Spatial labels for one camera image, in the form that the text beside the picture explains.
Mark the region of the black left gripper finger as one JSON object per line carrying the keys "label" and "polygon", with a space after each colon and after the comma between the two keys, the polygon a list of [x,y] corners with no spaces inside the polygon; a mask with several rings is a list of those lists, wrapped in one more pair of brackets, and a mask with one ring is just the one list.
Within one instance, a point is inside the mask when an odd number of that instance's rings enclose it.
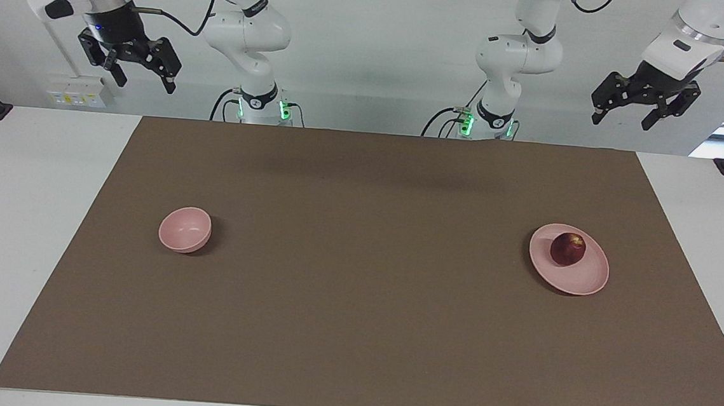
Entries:
{"label": "black left gripper finger", "polygon": [[657,92],[654,100],[655,105],[652,106],[651,112],[641,121],[642,130],[650,130],[661,119],[682,116],[701,93],[699,84],[694,81],[688,83],[684,89],[672,96],[667,96],[661,91]]}
{"label": "black left gripper finger", "polygon": [[591,93],[593,113],[591,121],[600,124],[606,114],[618,107],[631,105],[639,95],[637,75],[624,77],[619,72],[611,72]]}

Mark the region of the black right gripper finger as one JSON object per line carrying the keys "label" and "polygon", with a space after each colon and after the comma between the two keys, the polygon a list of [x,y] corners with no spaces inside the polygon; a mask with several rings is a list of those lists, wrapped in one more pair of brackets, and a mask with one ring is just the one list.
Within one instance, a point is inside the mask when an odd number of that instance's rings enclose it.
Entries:
{"label": "black right gripper finger", "polygon": [[147,71],[155,73],[163,84],[167,94],[174,94],[177,86],[175,78],[178,76],[182,63],[176,54],[171,42],[166,37],[157,40],[134,40],[132,51],[135,61]]}
{"label": "black right gripper finger", "polygon": [[110,72],[110,75],[115,81],[115,84],[120,88],[125,87],[128,82],[126,74],[123,72],[118,59],[116,57],[116,50],[111,50],[105,53],[102,49],[102,45],[97,41],[89,29],[83,29],[79,33],[78,38],[82,49],[85,51],[85,55],[90,63],[94,67],[101,67],[104,70]]}

